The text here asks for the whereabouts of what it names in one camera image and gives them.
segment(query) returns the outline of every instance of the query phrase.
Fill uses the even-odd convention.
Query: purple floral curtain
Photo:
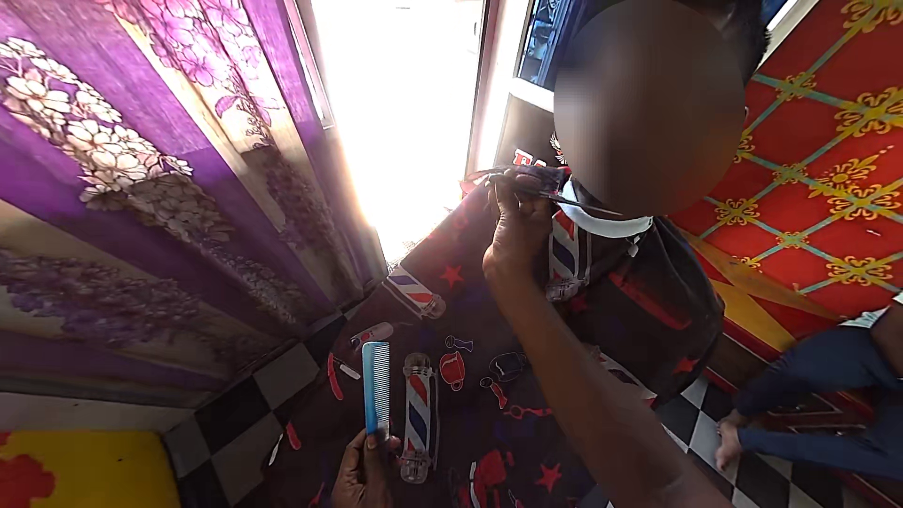
[[[285,6],[0,0],[0,389],[190,405],[385,274]]]

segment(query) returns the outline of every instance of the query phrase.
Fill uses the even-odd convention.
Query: hair
[[[762,0],[676,0],[703,13],[718,13],[728,17],[721,35],[737,55],[740,74],[746,84],[768,48],[768,30],[762,23]]]

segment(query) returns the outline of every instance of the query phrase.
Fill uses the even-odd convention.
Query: blue comb
[[[364,343],[364,418],[367,433],[389,430],[389,343]]]

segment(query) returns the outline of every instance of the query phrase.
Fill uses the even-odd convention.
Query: blue jeans
[[[739,431],[744,451],[903,480],[903,381],[892,371],[867,328],[838,326],[785,352],[737,395],[737,411],[753,416],[792,406],[803,393],[878,386],[875,421],[861,436]]]

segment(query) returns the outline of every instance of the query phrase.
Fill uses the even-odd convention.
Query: barber cape
[[[483,277],[495,230],[487,198],[477,187],[391,272],[316,381],[276,411],[288,438],[265,466],[273,506],[330,505],[345,446],[364,428],[367,341],[391,344],[390,426],[404,449],[397,507],[575,506],[595,486]],[[721,332],[720,300],[668,220],[607,238],[563,212],[537,285],[600,368],[661,405],[702,369]]]

